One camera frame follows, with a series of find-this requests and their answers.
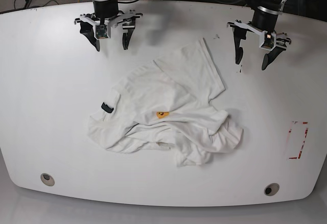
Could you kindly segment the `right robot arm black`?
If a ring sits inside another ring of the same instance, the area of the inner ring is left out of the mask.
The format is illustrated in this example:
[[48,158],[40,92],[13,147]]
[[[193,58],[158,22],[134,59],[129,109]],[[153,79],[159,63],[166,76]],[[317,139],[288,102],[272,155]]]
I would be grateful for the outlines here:
[[92,0],[94,13],[81,14],[80,17],[74,20],[74,24],[80,25],[80,34],[100,51],[100,40],[111,37],[111,29],[118,25],[122,26],[122,46],[127,50],[136,28],[136,20],[143,16],[142,13],[137,13],[130,10],[124,13],[119,9],[118,0]]

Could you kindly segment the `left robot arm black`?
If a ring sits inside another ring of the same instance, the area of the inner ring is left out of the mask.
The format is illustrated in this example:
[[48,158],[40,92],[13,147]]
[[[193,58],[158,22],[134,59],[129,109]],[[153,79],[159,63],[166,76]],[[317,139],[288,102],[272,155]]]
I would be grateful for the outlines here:
[[264,55],[262,70],[265,70],[283,51],[291,39],[286,33],[277,33],[275,26],[277,19],[283,13],[287,0],[246,0],[254,11],[252,21],[248,23],[235,20],[227,25],[233,29],[233,40],[235,46],[235,63],[239,65],[243,58],[243,48],[240,46],[242,40],[246,40],[246,34],[252,32],[259,36],[259,48],[268,53]]

